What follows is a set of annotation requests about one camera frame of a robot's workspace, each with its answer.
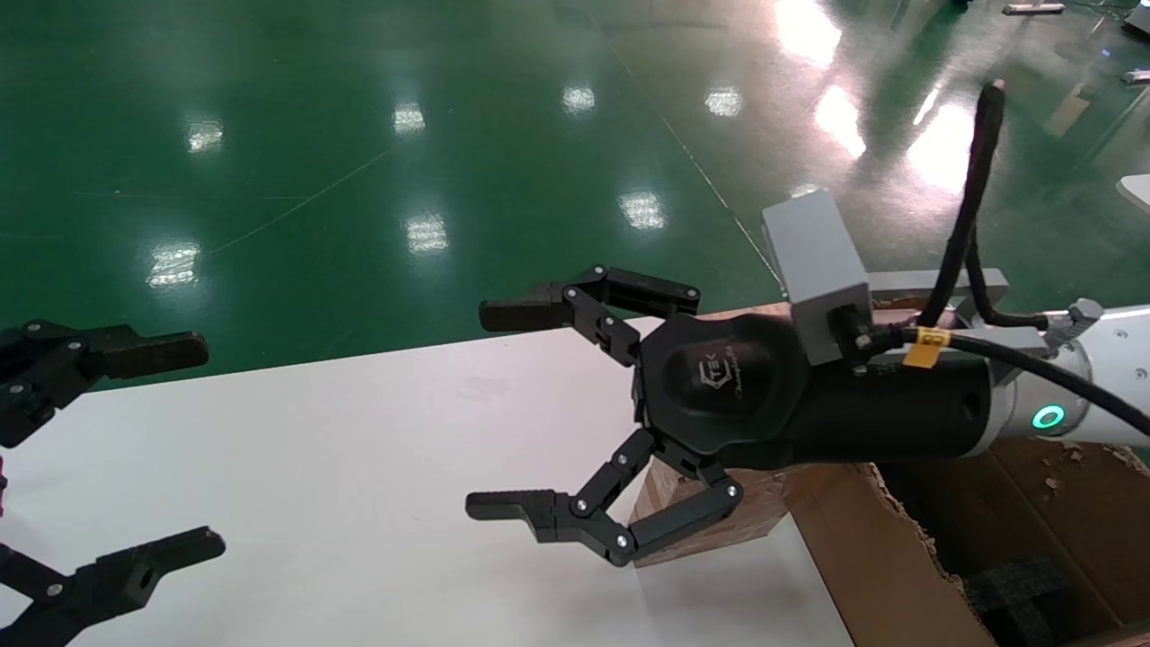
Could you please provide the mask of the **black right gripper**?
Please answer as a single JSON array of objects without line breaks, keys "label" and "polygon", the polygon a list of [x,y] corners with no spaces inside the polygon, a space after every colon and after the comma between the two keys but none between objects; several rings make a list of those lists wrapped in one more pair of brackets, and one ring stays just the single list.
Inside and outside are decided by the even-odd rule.
[{"label": "black right gripper", "polygon": [[[931,369],[887,363],[857,376],[841,360],[810,365],[785,316],[689,316],[699,303],[702,288],[611,265],[539,284],[526,298],[483,300],[486,332],[572,328],[615,363],[637,365],[645,429],[634,430],[576,494],[471,492],[465,513],[526,521],[538,544],[578,542],[622,568],[736,510],[743,488],[721,465],[768,471],[958,459],[986,438],[992,386],[980,360]],[[615,310],[666,321],[641,341]],[[651,459],[677,465],[703,490],[624,526],[608,509]]]}]

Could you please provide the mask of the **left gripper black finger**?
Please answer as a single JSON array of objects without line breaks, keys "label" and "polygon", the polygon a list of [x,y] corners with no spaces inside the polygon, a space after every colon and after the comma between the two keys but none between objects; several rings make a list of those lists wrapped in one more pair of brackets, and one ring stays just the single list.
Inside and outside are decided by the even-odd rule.
[{"label": "left gripper black finger", "polygon": [[16,448],[103,378],[139,378],[205,365],[195,332],[145,337],[126,324],[74,329],[45,319],[1,332],[1,446]]},{"label": "left gripper black finger", "polygon": [[3,627],[1,644],[71,644],[86,629],[146,607],[168,573],[216,560],[225,550],[225,539],[201,526],[103,555],[66,576],[3,545],[3,587],[30,604]]}]

